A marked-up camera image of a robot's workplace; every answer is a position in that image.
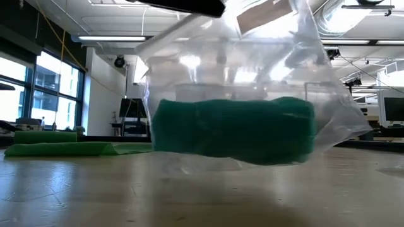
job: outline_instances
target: clear plastic bag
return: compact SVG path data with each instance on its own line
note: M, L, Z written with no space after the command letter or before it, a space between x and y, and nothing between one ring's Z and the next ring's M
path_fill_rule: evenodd
M231 157L255 165L291 164L305 161L307 153L297 159L260 160L271 156L271 148L287 147L293 153L307 145L310 152L325 151L371 129L333 74L305 0L229 0L226 5L219 19L189 15L136 48L149 67L144 103L157 151L227 162ZM182 104L192 105L173 109ZM163 106L168 107L164 113ZM157 118L163 119L158 127ZM313 135L307 136L313 127ZM238 128L248 131L238 133ZM229 134L233 141L226 137ZM174 145L158 146L162 137ZM262 144L249 148L246 143ZM216 146L231 149L209 152ZM268 152L242 157L243 152L251 156L261 148ZM240 153L232 156L238 149ZM235 166L242 168L240 162Z

